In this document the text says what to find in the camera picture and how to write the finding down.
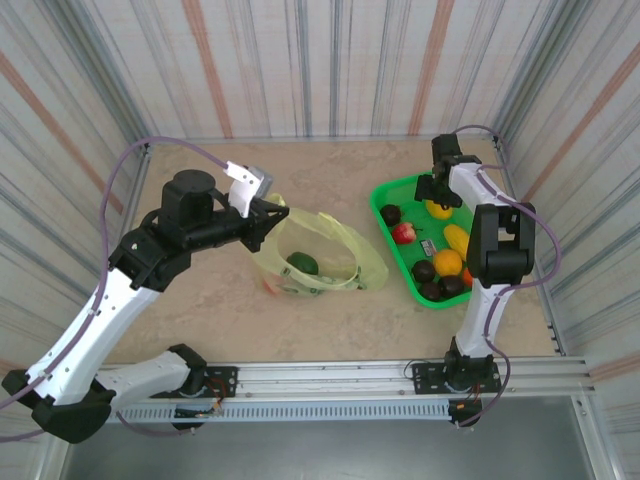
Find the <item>green fruit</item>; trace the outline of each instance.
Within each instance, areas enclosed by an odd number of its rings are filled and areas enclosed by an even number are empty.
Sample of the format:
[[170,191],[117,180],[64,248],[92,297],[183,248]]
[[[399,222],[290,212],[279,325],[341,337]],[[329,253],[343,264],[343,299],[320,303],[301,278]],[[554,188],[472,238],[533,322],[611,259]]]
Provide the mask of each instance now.
[[317,275],[320,271],[315,258],[306,253],[294,252],[287,257],[287,262],[307,275]]

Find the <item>white bracket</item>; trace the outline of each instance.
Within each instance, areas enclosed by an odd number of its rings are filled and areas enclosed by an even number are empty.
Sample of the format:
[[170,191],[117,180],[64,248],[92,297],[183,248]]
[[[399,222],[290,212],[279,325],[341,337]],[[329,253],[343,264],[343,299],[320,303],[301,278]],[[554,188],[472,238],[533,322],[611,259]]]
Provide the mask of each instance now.
[[247,218],[251,200],[258,193],[262,180],[248,169],[233,162],[227,162],[224,173],[234,180],[229,189],[229,205],[236,208],[242,218]]

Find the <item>striped wall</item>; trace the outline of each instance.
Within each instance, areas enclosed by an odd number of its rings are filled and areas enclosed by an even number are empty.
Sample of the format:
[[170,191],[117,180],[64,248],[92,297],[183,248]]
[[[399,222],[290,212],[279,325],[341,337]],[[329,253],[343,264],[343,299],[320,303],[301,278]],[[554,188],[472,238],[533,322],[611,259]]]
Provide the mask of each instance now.
[[[516,194],[559,235],[549,294],[585,355],[627,478],[640,478],[640,2],[581,2],[505,130]],[[550,242],[538,257],[548,271]]]
[[74,0],[144,129],[181,138],[491,124],[555,0]]
[[[132,136],[59,13],[53,2],[0,2],[0,376],[37,360],[95,287],[98,205]],[[109,199],[112,240],[134,163]],[[0,413],[0,436],[33,430],[28,413]],[[3,445],[0,477],[33,478],[41,438]]]

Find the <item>small label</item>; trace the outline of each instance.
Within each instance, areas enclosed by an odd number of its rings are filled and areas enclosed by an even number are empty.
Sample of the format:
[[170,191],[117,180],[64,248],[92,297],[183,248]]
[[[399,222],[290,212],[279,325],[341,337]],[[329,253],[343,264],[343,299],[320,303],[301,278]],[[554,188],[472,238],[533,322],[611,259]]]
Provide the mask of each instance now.
[[438,250],[436,250],[436,246],[433,243],[433,240],[431,240],[430,238],[427,238],[426,240],[422,240],[420,242],[420,245],[422,245],[422,249],[424,250],[424,253],[427,257],[433,257],[436,253],[438,253]]

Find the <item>red apple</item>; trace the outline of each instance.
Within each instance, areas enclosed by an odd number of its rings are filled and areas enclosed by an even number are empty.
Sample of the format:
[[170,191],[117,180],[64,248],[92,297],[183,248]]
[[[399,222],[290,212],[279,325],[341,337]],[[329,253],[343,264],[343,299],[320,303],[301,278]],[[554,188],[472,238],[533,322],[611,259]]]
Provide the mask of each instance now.
[[394,228],[391,231],[391,236],[393,237],[393,241],[398,245],[407,245],[415,242],[417,237],[416,229],[413,227],[413,224],[409,222],[403,222]]

